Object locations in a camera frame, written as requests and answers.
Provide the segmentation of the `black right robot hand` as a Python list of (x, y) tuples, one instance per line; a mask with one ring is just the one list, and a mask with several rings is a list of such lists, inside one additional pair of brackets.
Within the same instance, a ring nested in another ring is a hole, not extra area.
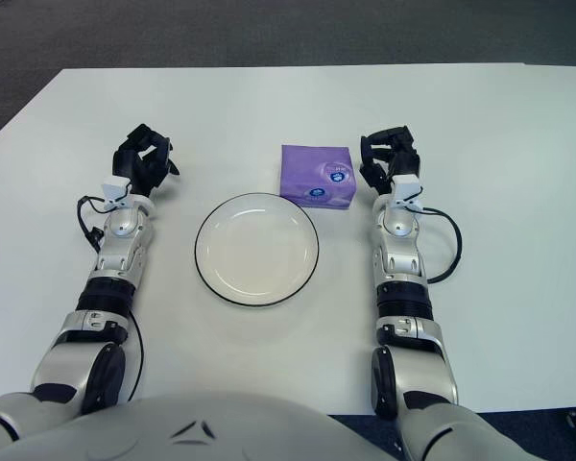
[(360, 139), (359, 172), (379, 195), (391, 193), (394, 177), (420, 176), (420, 156), (407, 126), (382, 130)]

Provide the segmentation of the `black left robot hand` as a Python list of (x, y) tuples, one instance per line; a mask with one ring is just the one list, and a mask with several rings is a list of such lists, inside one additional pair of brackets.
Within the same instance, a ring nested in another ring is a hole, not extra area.
[(114, 153), (112, 174), (130, 181), (131, 194), (149, 198), (169, 174), (180, 174), (169, 158), (172, 150), (169, 137), (140, 124)]

